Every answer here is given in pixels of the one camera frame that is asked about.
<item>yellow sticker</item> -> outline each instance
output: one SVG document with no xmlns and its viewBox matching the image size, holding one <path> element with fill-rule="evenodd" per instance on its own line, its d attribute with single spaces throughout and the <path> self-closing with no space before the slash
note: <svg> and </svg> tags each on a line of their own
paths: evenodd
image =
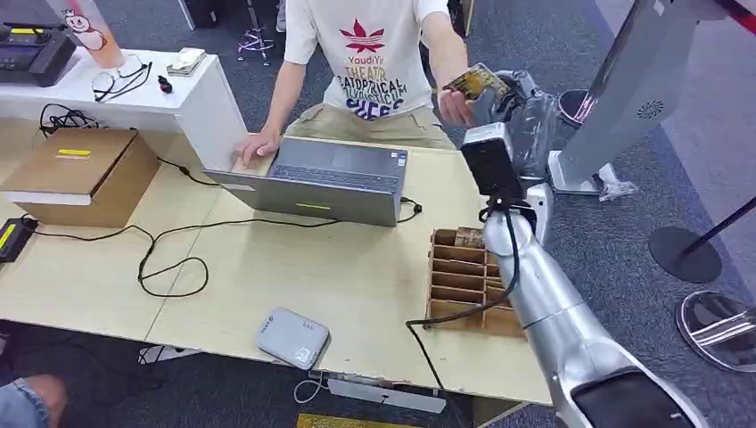
<svg viewBox="0 0 756 428">
<path fill-rule="evenodd" d="M 12 34 L 34 34 L 34 29 L 11 29 Z"/>
<path fill-rule="evenodd" d="M 310 415 L 300 413 L 297 428 L 417 428 L 410 425 L 384 424 L 382 422 L 359 421 L 345 417 Z"/>
<path fill-rule="evenodd" d="M 71 156 L 89 156 L 92 152 L 88 150 L 60 149 L 58 153 L 69 154 Z"/>
<path fill-rule="evenodd" d="M 315 208 L 317 210 L 330 210 L 331 209 L 331 207 L 324 207 L 322 205 L 312 205 L 310 203 L 298 203 L 297 206 L 302 207 L 302 208 Z"/>
<path fill-rule="evenodd" d="M 5 229 L 5 232 L 3 233 L 3 236 L 0 236 L 0 249 L 3 248 L 3 245 L 5 245 L 5 241 L 8 240 L 8 238 L 11 237 L 11 234 L 13 233 L 13 229 L 16 228 L 16 225 L 10 225 L 7 229 Z"/>
</svg>

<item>laptop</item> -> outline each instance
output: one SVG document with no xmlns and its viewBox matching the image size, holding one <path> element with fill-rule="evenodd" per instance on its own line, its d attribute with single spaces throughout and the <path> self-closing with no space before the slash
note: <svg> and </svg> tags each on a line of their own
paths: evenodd
<svg viewBox="0 0 756 428">
<path fill-rule="evenodd" d="M 265 177 L 204 170 L 255 210 L 397 225 L 407 152 L 284 138 Z"/>
</svg>

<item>speaker grille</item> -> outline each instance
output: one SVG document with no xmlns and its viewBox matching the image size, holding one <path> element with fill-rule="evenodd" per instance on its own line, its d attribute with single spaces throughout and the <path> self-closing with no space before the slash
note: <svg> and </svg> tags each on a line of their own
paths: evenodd
<svg viewBox="0 0 756 428">
<path fill-rule="evenodd" d="M 636 112 L 639 119 L 649 120 L 659 116 L 664 111 L 664 102 L 658 100 L 646 101 Z"/>
</svg>

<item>wooden compartment tray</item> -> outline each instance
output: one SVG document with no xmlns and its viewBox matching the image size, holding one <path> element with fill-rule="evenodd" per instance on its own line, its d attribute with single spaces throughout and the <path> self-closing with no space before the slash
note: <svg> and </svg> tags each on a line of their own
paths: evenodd
<svg viewBox="0 0 756 428">
<path fill-rule="evenodd" d="M 479 307 L 504 291 L 496 257 L 484 249 L 456 247 L 455 238 L 456 230 L 433 231 L 427 317 L 444 317 Z M 508 301 L 483 313 L 433 327 L 524 337 Z"/>
</svg>

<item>portable hard drive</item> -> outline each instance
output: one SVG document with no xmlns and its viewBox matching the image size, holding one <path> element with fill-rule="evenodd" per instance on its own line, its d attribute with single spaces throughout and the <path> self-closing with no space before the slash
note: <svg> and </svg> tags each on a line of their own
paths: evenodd
<svg viewBox="0 0 756 428">
<path fill-rule="evenodd" d="M 258 332 L 258 348 L 302 370 L 315 365 L 328 340 L 328 329 L 289 309 L 276 308 Z"/>
</svg>

